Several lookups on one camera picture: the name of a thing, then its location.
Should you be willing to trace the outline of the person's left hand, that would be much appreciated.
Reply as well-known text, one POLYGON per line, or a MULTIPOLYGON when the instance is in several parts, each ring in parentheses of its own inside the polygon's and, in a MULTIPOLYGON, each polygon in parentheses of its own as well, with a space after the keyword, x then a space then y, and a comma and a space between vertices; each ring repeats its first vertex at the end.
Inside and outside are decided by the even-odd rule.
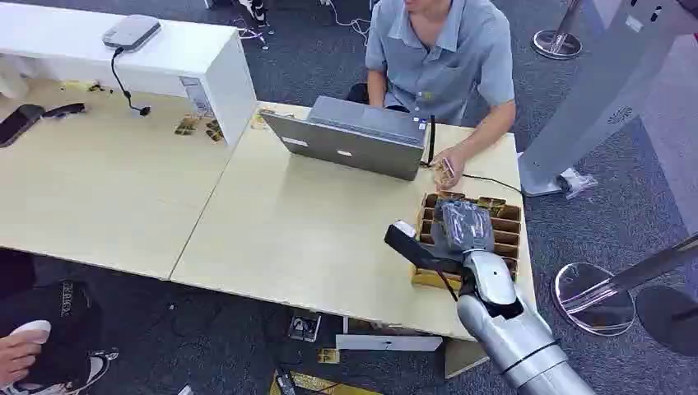
POLYGON ((438 191, 446 191, 456 186, 463 177, 466 157, 460 146, 443 150, 431 161, 431 171, 438 191))

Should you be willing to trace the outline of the person's hand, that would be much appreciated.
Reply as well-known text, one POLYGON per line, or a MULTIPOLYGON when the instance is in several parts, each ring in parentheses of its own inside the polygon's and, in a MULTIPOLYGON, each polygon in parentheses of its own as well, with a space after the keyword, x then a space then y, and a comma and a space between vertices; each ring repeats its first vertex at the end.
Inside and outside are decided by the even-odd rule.
POLYGON ((29 368, 41 352, 42 330, 17 332, 1 339, 1 387, 28 375, 29 368))

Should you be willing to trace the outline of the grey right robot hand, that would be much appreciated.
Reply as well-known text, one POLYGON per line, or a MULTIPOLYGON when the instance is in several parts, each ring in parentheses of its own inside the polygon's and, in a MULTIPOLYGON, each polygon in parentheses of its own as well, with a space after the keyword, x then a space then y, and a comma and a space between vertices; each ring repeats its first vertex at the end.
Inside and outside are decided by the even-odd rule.
POLYGON ((488 210, 463 199, 438 197, 433 218, 430 235, 437 248, 448 253, 494 251, 494 229, 488 210))

